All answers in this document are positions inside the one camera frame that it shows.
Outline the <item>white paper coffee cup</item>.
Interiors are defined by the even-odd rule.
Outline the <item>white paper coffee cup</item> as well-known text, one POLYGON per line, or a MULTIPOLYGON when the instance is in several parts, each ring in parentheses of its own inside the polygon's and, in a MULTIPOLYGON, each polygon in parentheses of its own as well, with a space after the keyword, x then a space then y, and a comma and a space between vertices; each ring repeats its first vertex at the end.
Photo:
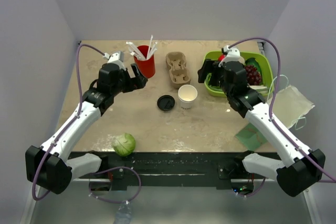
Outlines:
POLYGON ((197 96, 198 91, 194 86, 190 84, 181 86, 178 90, 178 98, 180 100, 181 108, 191 109, 197 96))

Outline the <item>black plastic cup lid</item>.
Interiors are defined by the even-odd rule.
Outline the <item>black plastic cup lid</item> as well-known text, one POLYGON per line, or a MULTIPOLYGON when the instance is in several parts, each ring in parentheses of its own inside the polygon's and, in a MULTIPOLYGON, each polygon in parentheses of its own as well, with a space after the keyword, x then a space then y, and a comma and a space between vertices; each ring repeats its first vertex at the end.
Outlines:
POLYGON ((157 107, 163 111, 168 112, 175 106, 175 99, 171 95, 162 95, 157 100, 157 107))

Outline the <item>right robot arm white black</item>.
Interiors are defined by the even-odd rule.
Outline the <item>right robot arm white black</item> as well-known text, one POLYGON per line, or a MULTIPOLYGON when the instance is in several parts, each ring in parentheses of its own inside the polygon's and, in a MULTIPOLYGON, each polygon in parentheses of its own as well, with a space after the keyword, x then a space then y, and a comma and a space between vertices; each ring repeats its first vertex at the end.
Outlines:
POLYGON ((303 144, 272 114, 264 97, 248 86, 242 63, 206 59, 197 74, 199 83, 204 83, 211 75, 226 94, 231 108, 256 127, 280 157, 272 159, 252 151, 245 152, 241 161, 234 165, 237 177, 246 178, 253 173, 270 178, 291 197, 321 180, 325 154, 303 144))

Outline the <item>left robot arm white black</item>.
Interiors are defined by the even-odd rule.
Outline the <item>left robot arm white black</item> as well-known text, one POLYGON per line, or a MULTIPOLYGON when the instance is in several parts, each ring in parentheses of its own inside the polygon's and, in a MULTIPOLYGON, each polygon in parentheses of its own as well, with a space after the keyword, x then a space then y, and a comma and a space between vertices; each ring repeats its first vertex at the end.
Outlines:
POLYGON ((34 187, 60 194, 74 179, 87 174, 103 178, 108 174, 108 162, 97 152, 74 159, 69 159, 69 155, 89 127, 113 105, 116 95, 145 87, 147 78, 136 64, 131 64, 131 68, 134 77, 115 63, 103 64, 98 78, 83 94, 71 117, 40 147, 28 148, 25 153, 26 174, 34 187))

